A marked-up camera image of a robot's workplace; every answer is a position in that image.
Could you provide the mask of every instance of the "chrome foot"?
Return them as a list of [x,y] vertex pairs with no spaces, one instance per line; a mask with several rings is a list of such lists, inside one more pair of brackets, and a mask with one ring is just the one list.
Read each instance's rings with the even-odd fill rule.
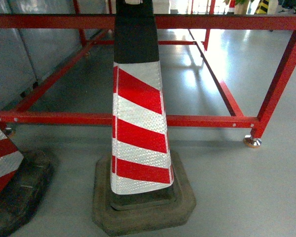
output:
[[15,129],[12,129],[11,127],[6,127],[3,130],[3,133],[7,136],[7,137],[12,137],[15,134]]
[[251,135],[246,135],[243,139],[244,144],[251,148],[259,148],[262,144],[261,139],[253,138]]

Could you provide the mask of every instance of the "red and white striped traffic cone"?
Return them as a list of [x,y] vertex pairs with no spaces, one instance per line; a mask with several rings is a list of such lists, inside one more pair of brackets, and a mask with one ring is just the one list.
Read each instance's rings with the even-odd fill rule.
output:
[[22,160],[23,155],[0,130],[0,192],[11,180]]
[[235,14],[235,6],[236,6],[236,0],[231,0],[227,15]]
[[116,8],[111,188],[130,195],[169,187],[174,176],[152,1]]

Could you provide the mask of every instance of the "red steel beam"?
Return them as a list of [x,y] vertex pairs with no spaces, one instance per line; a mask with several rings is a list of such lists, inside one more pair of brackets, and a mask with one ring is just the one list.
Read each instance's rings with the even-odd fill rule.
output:
[[64,67],[57,70],[51,76],[49,76],[40,86],[36,87],[29,95],[27,95],[13,111],[26,111],[28,110],[59,78],[61,78],[67,71],[72,68],[79,60],[82,58],[96,43],[97,40],[100,40],[105,36],[107,31],[101,32],[96,36],[92,41],[89,41],[84,48],[82,48],[78,54],[73,57],[69,63]]
[[[113,40],[100,40],[97,42],[98,45],[112,45]],[[185,41],[185,40],[159,40],[159,45],[195,45],[195,41]]]
[[[66,112],[0,111],[0,121],[16,123],[112,125],[112,114],[83,114]],[[181,116],[168,115],[168,126],[175,127],[259,127],[256,117]]]
[[[214,14],[215,4],[216,4],[216,0],[211,0],[211,6],[209,8],[209,14],[211,14],[211,15]],[[210,33],[211,33],[211,29],[206,29],[205,40],[204,40],[204,43],[203,43],[205,51],[207,51],[207,49],[208,49]]]
[[[108,14],[0,14],[0,28],[113,29]],[[156,14],[159,29],[296,30],[296,16]]]
[[[73,3],[74,3],[75,13],[81,14],[78,0],[73,0]],[[85,46],[87,44],[87,39],[85,37],[84,29],[79,29],[79,35],[80,35],[80,41],[81,41],[82,46]]]
[[[189,34],[191,35],[192,39],[195,40],[191,30],[189,29],[188,30]],[[219,93],[221,94],[222,96],[222,99],[223,101],[225,102],[226,106],[227,106],[227,109],[230,113],[231,116],[238,116],[238,117],[244,117],[240,107],[238,106],[236,100],[234,99],[234,97],[232,96],[231,92],[229,91],[226,83],[223,81],[223,80],[218,80],[214,71],[212,70],[209,62],[207,61],[201,47],[199,46],[198,42],[196,42],[196,46],[198,48],[198,51],[200,52],[203,60],[204,60],[204,63],[206,64],[216,86],[217,86],[217,89],[219,91]]]
[[282,60],[277,68],[271,86],[266,94],[258,119],[261,122],[260,128],[254,128],[251,135],[254,138],[262,137],[268,122],[281,98],[282,93],[296,66],[296,31],[293,32],[291,39],[286,47]]

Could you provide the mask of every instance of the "rubber cone base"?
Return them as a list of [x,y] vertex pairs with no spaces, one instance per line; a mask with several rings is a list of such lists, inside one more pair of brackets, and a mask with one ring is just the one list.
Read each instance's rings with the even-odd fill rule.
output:
[[53,173],[43,152],[23,155],[19,169],[0,193],[0,237],[9,236],[29,222]]
[[196,199],[179,155],[171,152],[171,160],[175,179],[170,188],[150,192],[152,195],[127,195],[120,201],[116,201],[111,191],[111,156],[99,160],[95,169],[93,222],[109,236],[184,225],[196,206]]

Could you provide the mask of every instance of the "red metal frame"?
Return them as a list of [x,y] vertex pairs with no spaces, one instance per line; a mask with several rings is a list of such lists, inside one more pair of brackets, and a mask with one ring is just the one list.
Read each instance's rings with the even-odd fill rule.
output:
[[[247,117],[242,114],[226,84],[215,77],[199,42],[195,40],[160,42],[160,44],[197,46],[231,114],[230,117],[168,115],[169,126],[252,128],[252,136],[260,138],[296,66],[296,16],[156,15],[156,22],[159,29],[294,30],[257,117]],[[113,15],[0,15],[0,28],[113,29],[113,27]],[[14,110],[0,111],[0,122],[111,125],[111,114],[26,111],[94,44],[113,43],[112,40],[100,40],[103,36],[104,33],[88,41],[76,57],[46,79]]]
[[[75,13],[81,14],[78,0],[73,0],[73,3],[74,3]],[[84,29],[79,29],[79,35],[80,35],[80,41],[81,41],[82,46],[85,46],[87,44],[87,39],[85,37]]]

